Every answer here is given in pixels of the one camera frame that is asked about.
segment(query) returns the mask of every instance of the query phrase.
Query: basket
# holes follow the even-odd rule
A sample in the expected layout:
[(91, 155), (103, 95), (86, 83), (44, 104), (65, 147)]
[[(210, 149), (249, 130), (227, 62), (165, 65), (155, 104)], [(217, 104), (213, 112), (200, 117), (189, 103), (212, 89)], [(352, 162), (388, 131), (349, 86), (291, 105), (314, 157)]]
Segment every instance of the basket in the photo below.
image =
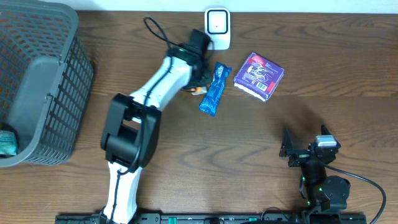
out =
[(0, 0), (0, 122), (18, 143), (0, 167), (70, 158), (94, 75), (77, 28), (64, 4)]

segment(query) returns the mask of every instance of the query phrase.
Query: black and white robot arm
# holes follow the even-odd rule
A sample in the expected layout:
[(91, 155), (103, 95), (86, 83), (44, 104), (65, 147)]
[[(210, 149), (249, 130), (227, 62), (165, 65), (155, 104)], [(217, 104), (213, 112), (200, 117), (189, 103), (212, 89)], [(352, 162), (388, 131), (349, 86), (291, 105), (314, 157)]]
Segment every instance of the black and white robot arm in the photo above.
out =
[[(129, 223), (134, 217), (139, 178), (155, 152), (162, 111), (179, 90), (192, 82), (193, 77), (200, 78), (195, 75), (203, 72), (203, 56), (209, 42), (206, 34), (193, 30), (188, 44), (168, 50), (162, 66), (143, 87), (129, 96), (117, 94), (113, 98), (101, 139), (111, 175), (103, 218), (111, 218), (115, 223)], [(140, 129), (123, 124), (124, 120), (142, 123), (142, 119), (145, 119), (145, 125)]]

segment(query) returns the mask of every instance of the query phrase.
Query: purple package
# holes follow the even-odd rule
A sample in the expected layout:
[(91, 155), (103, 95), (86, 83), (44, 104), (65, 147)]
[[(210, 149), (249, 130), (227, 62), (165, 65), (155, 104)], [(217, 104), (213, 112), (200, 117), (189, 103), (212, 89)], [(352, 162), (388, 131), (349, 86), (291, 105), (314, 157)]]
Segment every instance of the purple package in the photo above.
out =
[(234, 86), (266, 102), (284, 76), (285, 70), (256, 53), (244, 62), (234, 78)]

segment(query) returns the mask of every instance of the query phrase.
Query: wood grain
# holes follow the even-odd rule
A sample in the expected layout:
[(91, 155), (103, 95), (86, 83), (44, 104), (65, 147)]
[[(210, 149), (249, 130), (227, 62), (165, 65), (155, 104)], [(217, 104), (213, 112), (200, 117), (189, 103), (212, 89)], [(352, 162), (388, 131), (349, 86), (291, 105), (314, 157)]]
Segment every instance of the wood grain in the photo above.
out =
[[(79, 35), (98, 73), (76, 150), (64, 165), (1, 169), (0, 223), (53, 223), (59, 213), (92, 213), (105, 205), (109, 172), (100, 136), (109, 102), (142, 86), (166, 50), (143, 25), (146, 15), (175, 42), (203, 28), (202, 13), (79, 12)], [(278, 157), (282, 127), (305, 147), (325, 123), (343, 146), (332, 164), (378, 182), (387, 194), (379, 223), (396, 223), (397, 17), (232, 13), (231, 47), (211, 59), (211, 66), (233, 67), (217, 115), (198, 110), (202, 96), (181, 92), (170, 102), (157, 152), (141, 177), (139, 206), (174, 213), (304, 206), (300, 169)], [(286, 71), (266, 104), (233, 87), (251, 52)], [(345, 178), (351, 182), (348, 211), (371, 220), (381, 194)]]

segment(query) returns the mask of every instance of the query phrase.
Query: white wall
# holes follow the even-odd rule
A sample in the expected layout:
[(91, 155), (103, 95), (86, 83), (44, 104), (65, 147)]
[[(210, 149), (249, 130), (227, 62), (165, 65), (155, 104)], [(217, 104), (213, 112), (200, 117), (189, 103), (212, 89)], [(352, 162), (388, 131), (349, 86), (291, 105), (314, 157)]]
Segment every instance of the white wall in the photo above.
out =
[(44, 0), (76, 10), (195, 11), (224, 6), (231, 12), (343, 12), (398, 14), (398, 0)]

